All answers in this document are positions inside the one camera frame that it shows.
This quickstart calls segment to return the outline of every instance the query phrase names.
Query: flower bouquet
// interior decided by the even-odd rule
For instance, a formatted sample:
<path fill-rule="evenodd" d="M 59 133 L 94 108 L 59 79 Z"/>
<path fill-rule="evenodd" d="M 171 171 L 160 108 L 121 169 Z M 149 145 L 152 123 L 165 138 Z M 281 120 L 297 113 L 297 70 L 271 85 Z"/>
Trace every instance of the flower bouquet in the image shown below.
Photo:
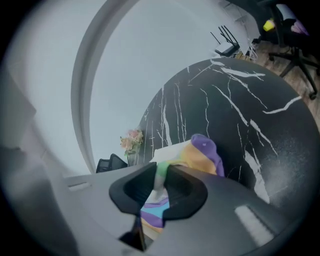
<path fill-rule="evenodd" d="M 129 130 L 128 137 L 120 137 L 121 147 L 125 149 L 124 156 L 128 158 L 129 155 L 136 153 L 138 146 L 143 142 L 143 138 L 142 131 L 138 129 Z"/>

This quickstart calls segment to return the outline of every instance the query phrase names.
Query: chair leg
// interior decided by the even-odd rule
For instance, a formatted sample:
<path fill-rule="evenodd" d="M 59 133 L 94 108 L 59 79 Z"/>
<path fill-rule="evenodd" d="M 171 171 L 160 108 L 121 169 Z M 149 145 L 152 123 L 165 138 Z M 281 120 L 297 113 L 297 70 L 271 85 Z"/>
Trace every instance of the chair leg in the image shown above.
<path fill-rule="evenodd" d="M 306 78 L 308 79 L 308 81 L 310 82 L 310 84 L 313 88 L 313 92 L 309 94 L 309 97 L 311 100 L 314 100 L 316 98 L 317 93 L 318 93 L 316 84 L 315 84 L 314 80 L 312 79 L 309 71 L 307 70 L 307 67 L 305 66 L 305 64 L 300 62 L 299 67 L 302 70 L 302 72 L 305 74 Z"/>
<path fill-rule="evenodd" d="M 279 52 L 270 52 L 269 53 L 269 58 L 270 57 L 280 57 L 289 61 L 292 61 L 294 56 L 292 54 L 287 54 L 287 53 L 279 53 Z"/>
<path fill-rule="evenodd" d="M 294 61 L 291 61 L 288 66 L 282 71 L 280 74 L 280 77 L 283 78 L 290 70 L 292 70 L 296 66 L 296 63 Z"/>
<path fill-rule="evenodd" d="M 315 67 L 315 68 L 317 68 L 317 69 L 320 69 L 320 65 L 317 64 L 317 63 L 314 63 L 314 62 L 312 62 L 312 61 L 310 61 L 310 60 L 308 60 L 308 59 L 305 59 L 305 58 L 302 58 L 301 60 L 302 60 L 302 62 L 303 62 L 304 64 L 307 64 L 307 65 L 309 65 L 309 66 L 312 66 L 312 67 Z"/>

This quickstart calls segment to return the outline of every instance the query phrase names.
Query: black marble table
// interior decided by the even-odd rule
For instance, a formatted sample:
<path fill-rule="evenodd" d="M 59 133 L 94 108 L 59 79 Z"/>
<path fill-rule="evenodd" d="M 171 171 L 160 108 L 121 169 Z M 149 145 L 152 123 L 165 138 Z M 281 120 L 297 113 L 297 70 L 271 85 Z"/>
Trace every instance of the black marble table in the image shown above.
<path fill-rule="evenodd" d="M 130 156 L 132 165 L 202 134 L 216 143 L 226 177 L 289 219 L 303 214 L 319 192 L 316 123 L 301 97 L 257 64 L 219 58 L 186 67 L 154 96 L 139 128 L 144 142 Z"/>

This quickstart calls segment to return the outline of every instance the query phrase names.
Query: wooden floor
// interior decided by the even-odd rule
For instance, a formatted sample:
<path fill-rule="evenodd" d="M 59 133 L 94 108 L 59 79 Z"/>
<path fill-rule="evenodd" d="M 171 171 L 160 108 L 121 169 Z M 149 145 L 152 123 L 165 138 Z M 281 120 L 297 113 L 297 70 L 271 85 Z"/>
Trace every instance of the wooden floor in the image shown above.
<path fill-rule="evenodd" d="M 250 60 L 249 57 L 243 56 L 242 54 L 238 54 L 236 56 L 237 59 L 252 61 L 256 64 L 259 64 L 268 70 L 274 72 L 277 75 L 285 69 L 285 67 L 289 64 L 289 60 L 274 57 L 274 61 L 269 60 L 268 53 L 285 53 L 289 48 L 280 48 L 276 44 L 272 44 L 270 42 L 262 41 L 257 45 L 256 54 L 258 56 L 257 60 Z M 312 90 L 312 87 L 307 80 L 305 74 L 301 71 L 299 67 L 294 67 L 283 79 L 291 85 L 291 87 L 302 97 L 304 103 L 310 109 L 315 122 L 320 131 L 320 76 L 316 74 L 316 69 L 310 66 L 307 66 L 312 76 L 315 85 L 317 86 L 318 97 L 315 100 L 310 100 L 309 93 Z"/>

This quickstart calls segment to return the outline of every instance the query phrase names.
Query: office chair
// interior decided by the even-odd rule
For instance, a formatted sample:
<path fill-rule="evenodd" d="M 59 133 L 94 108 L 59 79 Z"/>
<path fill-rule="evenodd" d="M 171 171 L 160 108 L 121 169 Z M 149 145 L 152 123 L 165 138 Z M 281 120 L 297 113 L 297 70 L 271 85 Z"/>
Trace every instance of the office chair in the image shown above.
<path fill-rule="evenodd" d="M 96 173 L 104 173 L 128 167 L 116 154 L 111 154 L 110 159 L 100 159 L 96 166 Z"/>
<path fill-rule="evenodd" d="M 276 27 L 277 41 L 280 47 L 289 46 L 292 48 L 291 53 L 279 53 L 279 52 L 270 52 L 269 59 L 274 61 L 275 57 L 280 57 L 286 60 L 289 60 L 289 65 L 282 71 L 280 77 L 284 77 L 290 70 L 295 66 L 298 66 L 302 72 L 305 74 L 306 78 L 310 82 L 313 92 L 309 94 L 311 100 L 314 100 L 317 97 L 317 87 L 314 80 L 312 79 L 306 65 L 316 68 L 316 74 L 320 75 L 320 65 L 306 59 L 301 56 L 301 50 L 303 53 L 308 52 L 312 49 L 317 49 L 318 47 L 314 45 L 311 36 L 300 34 L 291 31 L 291 26 L 295 23 L 295 19 L 286 19 L 283 20 L 282 14 L 276 7 L 276 4 L 283 3 L 281 0 L 263 0 L 258 3 L 259 6 L 265 6 L 269 8 L 273 17 L 273 21 Z"/>

